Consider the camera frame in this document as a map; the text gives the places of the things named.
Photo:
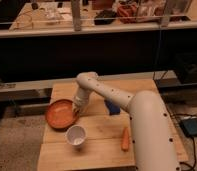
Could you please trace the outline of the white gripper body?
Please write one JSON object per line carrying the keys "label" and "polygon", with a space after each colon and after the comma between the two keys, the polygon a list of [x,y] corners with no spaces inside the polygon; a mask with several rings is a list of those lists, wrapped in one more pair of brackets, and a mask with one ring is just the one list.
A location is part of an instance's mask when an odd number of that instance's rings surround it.
{"label": "white gripper body", "polygon": [[72,110],[76,115],[81,114],[85,110],[85,107],[89,103],[90,95],[91,95],[90,90],[86,90],[83,88],[77,89],[72,104]]}

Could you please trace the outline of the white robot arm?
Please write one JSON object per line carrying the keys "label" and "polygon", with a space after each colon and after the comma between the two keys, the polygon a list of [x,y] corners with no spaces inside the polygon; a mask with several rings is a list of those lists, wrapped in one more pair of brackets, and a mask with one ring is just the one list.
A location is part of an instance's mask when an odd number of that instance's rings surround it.
{"label": "white robot arm", "polygon": [[96,72],[78,74],[76,83],[75,111],[81,113],[89,102],[90,94],[95,92],[130,115],[137,171],[181,171],[169,114],[158,93],[150,90],[131,93],[111,87],[100,82]]}

